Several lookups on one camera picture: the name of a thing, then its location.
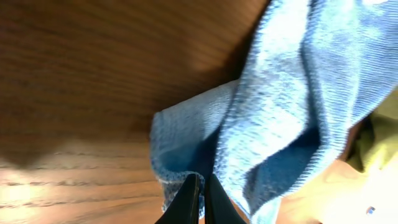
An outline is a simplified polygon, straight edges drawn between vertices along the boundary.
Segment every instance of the brown wood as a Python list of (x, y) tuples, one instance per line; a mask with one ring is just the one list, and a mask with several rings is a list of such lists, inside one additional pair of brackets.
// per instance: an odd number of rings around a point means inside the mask
[(0, 223), (154, 223), (153, 114), (237, 78), (265, 3), (0, 1)]

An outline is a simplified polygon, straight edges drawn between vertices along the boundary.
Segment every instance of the blue cloth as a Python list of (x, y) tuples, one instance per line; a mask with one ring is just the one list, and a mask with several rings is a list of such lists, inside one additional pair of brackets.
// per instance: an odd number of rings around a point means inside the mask
[(397, 0), (271, 1), (239, 80), (155, 115), (164, 209), (214, 165), (252, 223), (274, 223), (280, 198), (326, 169), (397, 84)]

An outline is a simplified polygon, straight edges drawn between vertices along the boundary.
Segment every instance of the cloth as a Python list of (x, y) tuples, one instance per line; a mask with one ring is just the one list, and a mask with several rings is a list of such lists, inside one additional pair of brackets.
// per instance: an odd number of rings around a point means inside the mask
[(393, 91), (370, 115), (360, 130), (353, 155), (347, 163), (356, 170), (371, 173), (383, 169), (398, 155), (398, 90)]
[(154, 116), (163, 209), (188, 174), (213, 172), (251, 223), (274, 223), (398, 84), (397, 19), (396, 0), (271, 1), (239, 80)]

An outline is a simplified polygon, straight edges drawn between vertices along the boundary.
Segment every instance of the olive green cloth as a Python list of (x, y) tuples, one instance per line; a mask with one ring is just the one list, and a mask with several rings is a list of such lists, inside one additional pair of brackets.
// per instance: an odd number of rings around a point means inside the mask
[(382, 169), (398, 155), (398, 90), (370, 115), (347, 163), (360, 172)]

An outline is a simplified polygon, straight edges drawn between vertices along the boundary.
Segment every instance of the blue felt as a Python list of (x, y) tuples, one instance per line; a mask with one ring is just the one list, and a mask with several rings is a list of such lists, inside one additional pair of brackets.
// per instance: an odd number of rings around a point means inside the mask
[(239, 80), (155, 115), (164, 209), (214, 165), (252, 223), (274, 223), (280, 198), (326, 169), (397, 84), (398, 0), (271, 1)]

